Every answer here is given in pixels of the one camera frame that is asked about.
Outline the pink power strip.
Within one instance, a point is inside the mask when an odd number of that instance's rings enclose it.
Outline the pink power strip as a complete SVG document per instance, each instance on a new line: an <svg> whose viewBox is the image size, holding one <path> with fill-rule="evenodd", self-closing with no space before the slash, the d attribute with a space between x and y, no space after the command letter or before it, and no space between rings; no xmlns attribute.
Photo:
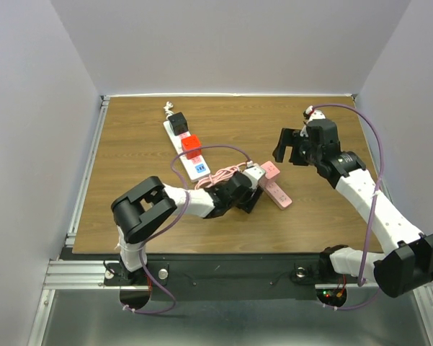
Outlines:
<svg viewBox="0 0 433 346"><path fill-rule="evenodd" d="M264 162L261 168L265 174L260 179L259 185L279 209L285 210L292 204L292 200L277 184L280 170L271 161Z"/></svg>

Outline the red cube socket plug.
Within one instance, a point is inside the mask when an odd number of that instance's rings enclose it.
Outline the red cube socket plug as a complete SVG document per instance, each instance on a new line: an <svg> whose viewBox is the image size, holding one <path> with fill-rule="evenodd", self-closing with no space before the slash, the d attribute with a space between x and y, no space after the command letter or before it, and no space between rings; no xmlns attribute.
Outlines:
<svg viewBox="0 0 433 346"><path fill-rule="evenodd" d="M200 139L196 135L190 135L181 139L182 150L185 152L185 157L192 160L201 155Z"/></svg>

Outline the black cube socket plug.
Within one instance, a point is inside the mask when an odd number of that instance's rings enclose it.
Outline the black cube socket plug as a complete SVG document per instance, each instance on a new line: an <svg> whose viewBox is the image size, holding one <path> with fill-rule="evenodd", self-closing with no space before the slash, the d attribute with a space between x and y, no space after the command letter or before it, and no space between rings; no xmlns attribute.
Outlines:
<svg viewBox="0 0 433 346"><path fill-rule="evenodd" d="M187 120L182 112L174 113L167 119L175 136L180 136L188 131Z"/></svg>

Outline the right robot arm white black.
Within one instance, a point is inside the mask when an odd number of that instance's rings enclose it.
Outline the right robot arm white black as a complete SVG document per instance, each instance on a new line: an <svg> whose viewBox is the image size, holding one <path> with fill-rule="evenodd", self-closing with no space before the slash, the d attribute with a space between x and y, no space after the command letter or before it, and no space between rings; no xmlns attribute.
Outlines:
<svg viewBox="0 0 433 346"><path fill-rule="evenodd" d="M292 149L291 164L314 166L349 201L382 249L378 254L346 245L327 247L317 264L321 279L351 275L377 283L391 298L433 281L433 234L426 235L401 214L356 153L342 151L335 122L316 119L301 130L283 128L272 153L274 160L281 163L287 148Z"/></svg>

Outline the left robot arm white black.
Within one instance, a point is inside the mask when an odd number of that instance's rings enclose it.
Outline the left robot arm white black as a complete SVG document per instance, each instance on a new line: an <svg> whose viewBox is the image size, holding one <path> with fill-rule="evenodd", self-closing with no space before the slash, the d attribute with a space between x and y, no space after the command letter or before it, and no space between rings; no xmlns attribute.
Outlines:
<svg viewBox="0 0 433 346"><path fill-rule="evenodd" d="M170 216L218 218L232 208L250 213L262 193L259 182L264 175L255 165L227 181L196 190L172 187L152 176L116 199L111 211L119 234L123 278L131 284L145 278L145 244Z"/></svg>

